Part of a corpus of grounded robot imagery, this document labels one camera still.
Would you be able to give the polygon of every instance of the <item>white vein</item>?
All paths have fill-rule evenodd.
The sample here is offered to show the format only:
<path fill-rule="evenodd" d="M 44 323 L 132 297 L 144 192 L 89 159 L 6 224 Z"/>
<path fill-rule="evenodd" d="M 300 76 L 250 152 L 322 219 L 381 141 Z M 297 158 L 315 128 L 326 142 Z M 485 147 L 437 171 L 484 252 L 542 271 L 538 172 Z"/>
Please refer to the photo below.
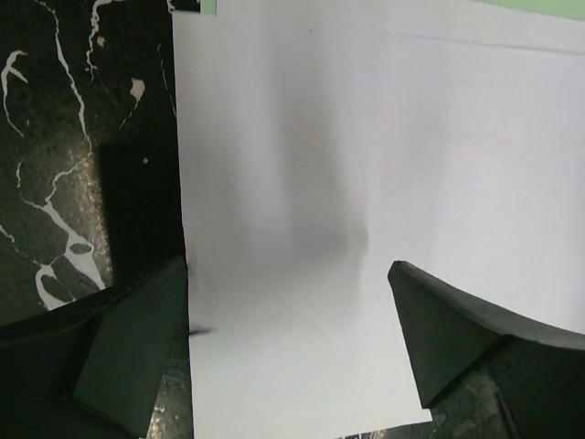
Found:
<path fill-rule="evenodd" d="M 93 8 L 91 9 L 91 32 L 90 36 L 88 37 L 89 49 L 85 52 L 85 61 L 90 69 L 91 80 L 93 80 L 93 71 L 98 71 L 98 67 L 91 62 L 91 55 L 93 54 L 93 39 L 98 32 L 100 32 L 100 13 L 98 12 L 98 8 L 100 6 L 109 5 L 110 3 L 114 2 L 124 2 L 125 0 L 96 0 L 93 4 Z"/>
<path fill-rule="evenodd" d="M 166 0 L 166 9 L 168 9 L 169 14 L 172 14 L 175 11 L 175 5 L 173 5 L 173 0 Z"/>
<path fill-rule="evenodd" d="M 2 234 L 4 236 L 6 236 L 12 242 L 12 246 L 15 249 L 15 252 L 17 252 L 18 254 L 22 254 L 24 257 L 26 257 L 28 260 L 30 260 L 33 264 L 38 266 L 38 271 L 35 274 L 35 286 L 37 287 L 38 297 L 42 301 L 43 306 L 48 311 L 51 311 L 55 308 L 59 308 L 60 306 L 66 305 L 65 302 L 63 302 L 60 299 L 57 299 L 57 297 L 55 297 L 54 295 L 49 293 L 47 291 L 47 288 L 45 288 L 45 285 L 43 284 L 43 277 L 44 276 L 48 276 L 48 277 L 51 277 L 51 278 L 59 281 L 57 279 L 57 276 L 55 275 L 55 271 L 53 270 L 53 267 L 51 266 L 53 264 L 53 262 L 55 262 L 55 260 L 53 260 L 53 262 L 51 262 L 49 265 L 46 265 L 44 263 L 41 263 L 41 262 L 31 258 L 30 256 L 28 256 L 28 254 L 26 254 L 25 252 L 21 251 L 18 248 L 18 246 L 16 245 L 15 237 L 6 231 L 4 226 L 0 226 L 0 232 L 2 232 Z"/>
<path fill-rule="evenodd" d="M 24 160 L 21 160 L 20 162 L 18 162 L 18 166 L 16 167 L 16 188 L 20 189 L 20 185 L 22 184 L 22 178 L 20 177 L 20 167 L 22 166 L 22 162 Z"/>
<path fill-rule="evenodd" d="M 161 60 L 161 73 L 163 74 L 163 83 L 165 84 L 166 94 L 168 94 L 168 99 L 171 102 L 171 107 L 173 108 L 173 114 L 175 115 L 175 119 L 176 119 L 176 108 L 175 108 L 175 103 L 173 102 L 173 96 L 171 95 L 171 91 L 168 90 L 168 85 L 166 84 L 165 66 L 163 65 L 163 56 L 161 55 L 161 45 L 160 44 L 156 48 L 156 52 L 158 53 L 158 58 L 160 58 L 160 60 Z"/>
<path fill-rule="evenodd" d="M 65 231 L 67 233 L 68 238 L 67 238 L 67 243 L 65 246 L 65 251 L 62 254 L 60 254 L 57 258 L 55 258 L 53 260 L 53 262 L 56 261 L 59 257 L 64 256 L 69 261 L 69 263 L 73 266 L 73 268 L 75 268 L 79 273 L 82 273 L 85 276 L 87 276 L 89 279 L 91 279 L 96 284 L 96 286 L 98 288 L 104 289 L 105 283 L 101 279 L 101 275 L 100 275 L 100 272 L 98 270 L 98 267 L 97 267 L 95 261 L 93 260 L 93 253 L 95 251 L 94 245 L 92 243 L 90 243 L 88 240 L 86 240 L 85 238 L 83 238 L 82 236 L 80 236 L 74 229 L 72 229 L 70 227 L 70 225 L 67 224 L 67 222 L 57 212 L 57 210 L 55 209 L 55 207 L 53 206 L 53 203 L 52 203 L 52 198 L 57 193 L 57 183 L 59 182 L 59 180 L 61 178 L 63 178 L 64 176 L 70 175 L 82 163 L 87 162 L 89 157 L 93 154 L 93 151 L 92 151 L 93 145 L 91 143 L 90 137 L 88 136 L 86 125 L 85 125 L 85 102 L 83 101 L 83 98 L 81 97 L 81 94 L 77 88 L 77 84 L 75 82 L 75 79 L 71 75 L 71 72 L 69 70 L 69 64 L 65 60 L 65 57 L 63 55 L 63 50 L 61 48 L 61 43 L 59 40 L 59 18 L 57 17 L 57 13 L 54 9 L 51 9 L 49 6 L 47 6 L 47 4 L 45 2 L 43 2 L 41 0 L 35 0 L 35 3 L 43 6 L 45 9 L 47 9 L 51 13 L 51 15 L 53 15 L 53 18 L 55 19 L 55 46 L 57 48 L 57 58 L 61 64 L 61 66 L 65 70 L 67 77 L 69 78 L 69 86 L 71 87 L 71 90 L 73 91 L 73 94 L 75 95 L 75 97 L 80 105 L 80 110 L 78 112 L 78 118 L 80 120 L 81 131 L 83 132 L 83 136 L 84 136 L 85 141 L 88 143 L 88 146 L 90 147 L 90 151 L 86 154 L 86 156 L 83 159 L 81 159 L 71 169 L 68 169 L 66 171 L 61 171 L 53 177 L 53 180 L 51 182 L 51 186 L 52 186 L 51 192 L 45 198 L 45 204 L 43 206 L 40 206 L 36 203 L 28 201 L 27 199 L 24 198 L 24 196 L 22 195 L 22 192 L 20 191 L 20 187 L 22 184 L 22 178 L 20 176 L 20 170 L 21 170 L 21 166 L 23 163 L 22 161 L 20 163 L 18 163 L 18 166 L 16 168 L 16 180 L 17 180 L 16 187 L 19 189 L 20 197 L 28 206 L 31 206 L 35 209 L 41 210 L 44 213 L 46 213 L 52 219 L 52 221 L 55 223 L 55 225 L 57 225 L 60 229 L 62 229 L 63 231 Z M 73 252 L 73 250 L 71 249 L 75 244 L 87 245 L 88 247 L 90 247 L 90 251 L 83 253 L 83 254 L 77 254 L 77 253 Z M 15 246 L 15 249 L 16 249 L 16 240 L 13 241 L 13 245 Z M 66 304 L 65 302 L 57 299 L 57 297 L 54 297 L 52 294 L 50 294 L 42 283 L 42 279 L 45 276 L 59 280 L 57 278 L 57 276 L 55 275 L 55 272 L 52 268 L 53 262 L 51 262 L 49 265 L 46 265 L 46 264 L 43 264 L 40 262 L 35 262 L 39 266 L 39 269 L 38 269 L 37 274 L 35 276 L 35 283 L 37 286 L 37 292 L 38 292 L 38 295 L 39 295 L 40 299 L 42 300 L 42 302 L 47 310 L 55 309 L 57 307 L 60 307 L 60 306 L 63 306 Z"/>
<path fill-rule="evenodd" d="M 18 128 L 16 128 L 16 126 L 10 120 L 10 113 L 8 112 L 8 106 L 6 104 L 6 99 L 8 98 L 8 73 L 12 73 L 17 78 L 19 78 L 21 81 L 28 83 L 27 78 L 25 78 L 25 76 L 20 71 L 18 71 L 17 69 L 14 68 L 14 63 L 16 61 L 16 58 L 18 58 L 19 55 L 25 56 L 26 53 L 23 52 L 22 50 L 15 50 L 10 55 L 8 55 L 8 59 L 6 60 L 6 65 L 2 69 L 2 73 L 0 73 L 0 78 L 2 78 L 3 104 L 4 104 L 4 113 L 6 114 L 6 120 L 8 121 L 10 126 L 12 126 L 14 128 L 14 130 L 21 137 L 24 137 L 25 135 L 22 133 L 22 131 L 20 131 Z"/>
<path fill-rule="evenodd" d="M 57 58 L 58 58 L 58 61 L 61 63 L 61 66 L 63 66 L 63 69 L 65 70 L 65 74 L 69 78 L 69 86 L 71 87 L 73 94 L 75 95 L 78 103 L 80 104 L 78 118 L 79 118 L 80 124 L 81 124 L 81 131 L 83 132 L 83 136 L 85 138 L 85 141 L 89 144 L 90 149 L 92 149 L 91 139 L 88 136 L 88 132 L 87 132 L 87 129 L 85 127 L 85 102 L 83 101 L 83 98 L 81 97 L 80 91 L 77 89 L 77 84 L 75 83 L 75 79 L 71 75 L 71 72 L 69 70 L 69 64 L 65 60 L 65 56 L 63 55 L 63 49 L 61 48 L 61 42 L 59 40 L 59 31 L 60 31 L 59 18 L 57 17 L 57 12 L 55 12 L 54 9 L 51 9 L 50 7 L 48 7 L 47 4 L 45 2 L 42 2 L 41 0 L 35 0 L 35 3 L 43 6 L 45 9 L 47 9 L 53 15 L 53 18 L 55 19 L 55 46 L 57 46 Z"/>
<path fill-rule="evenodd" d="M 146 84 L 144 84 L 144 81 L 137 80 L 136 78 L 132 78 L 132 87 L 130 89 L 130 94 L 134 97 L 134 99 L 136 100 L 136 103 L 134 104 L 134 107 L 132 108 L 130 113 L 126 117 L 124 117 L 124 120 L 122 121 L 122 124 L 120 125 L 120 129 L 122 129 L 124 127 L 124 125 L 126 124 L 126 121 L 132 117 L 134 110 L 136 110 L 136 108 L 138 107 L 138 104 L 140 103 L 140 100 L 143 98 L 145 91 L 146 91 Z"/>

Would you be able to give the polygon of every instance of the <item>marble pattern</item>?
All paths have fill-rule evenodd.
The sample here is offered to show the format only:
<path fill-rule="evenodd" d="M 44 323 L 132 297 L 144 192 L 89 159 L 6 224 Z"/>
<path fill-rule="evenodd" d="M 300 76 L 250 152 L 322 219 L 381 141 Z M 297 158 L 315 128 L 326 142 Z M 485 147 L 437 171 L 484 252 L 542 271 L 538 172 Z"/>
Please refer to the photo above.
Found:
<path fill-rule="evenodd" d="M 176 9 L 199 5 L 0 2 L 0 325 L 129 282 L 184 252 Z M 187 325 L 159 392 L 153 439 L 193 436 Z M 183 406 L 180 421 L 173 404 Z"/>

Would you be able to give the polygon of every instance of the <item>white paper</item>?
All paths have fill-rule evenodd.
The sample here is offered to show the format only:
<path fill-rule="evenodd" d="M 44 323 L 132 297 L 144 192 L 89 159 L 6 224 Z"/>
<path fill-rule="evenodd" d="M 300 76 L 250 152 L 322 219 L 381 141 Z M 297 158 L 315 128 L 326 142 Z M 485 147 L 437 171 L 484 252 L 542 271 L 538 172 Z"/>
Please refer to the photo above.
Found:
<path fill-rule="evenodd" d="M 583 28 L 355 3 L 174 16 L 190 318 L 214 329 L 190 344 L 198 439 L 429 420 L 397 259 L 585 332 Z"/>

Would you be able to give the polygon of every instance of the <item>green surface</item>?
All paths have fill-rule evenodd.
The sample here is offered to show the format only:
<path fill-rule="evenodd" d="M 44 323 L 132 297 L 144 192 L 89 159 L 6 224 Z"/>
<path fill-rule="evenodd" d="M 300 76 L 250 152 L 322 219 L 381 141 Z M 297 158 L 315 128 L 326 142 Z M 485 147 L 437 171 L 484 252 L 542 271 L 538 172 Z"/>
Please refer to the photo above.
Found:
<path fill-rule="evenodd" d="M 201 14 L 215 16 L 218 13 L 218 0 L 201 0 Z"/>
<path fill-rule="evenodd" d="M 564 16 L 574 20 L 585 20 L 585 0 L 476 0 L 492 5 L 500 5 L 538 12 L 549 16 Z"/>

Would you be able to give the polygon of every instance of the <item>black marble surface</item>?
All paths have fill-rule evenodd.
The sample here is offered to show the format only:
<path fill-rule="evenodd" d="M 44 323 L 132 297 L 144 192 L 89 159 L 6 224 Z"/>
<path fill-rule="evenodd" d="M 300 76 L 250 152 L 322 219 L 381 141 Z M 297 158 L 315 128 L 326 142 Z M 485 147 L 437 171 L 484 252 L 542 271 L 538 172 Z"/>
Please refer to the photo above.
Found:
<path fill-rule="evenodd" d="M 184 253 L 175 9 L 198 3 L 0 1 L 0 325 Z M 183 314 L 152 438 L 193 436 Z"/>

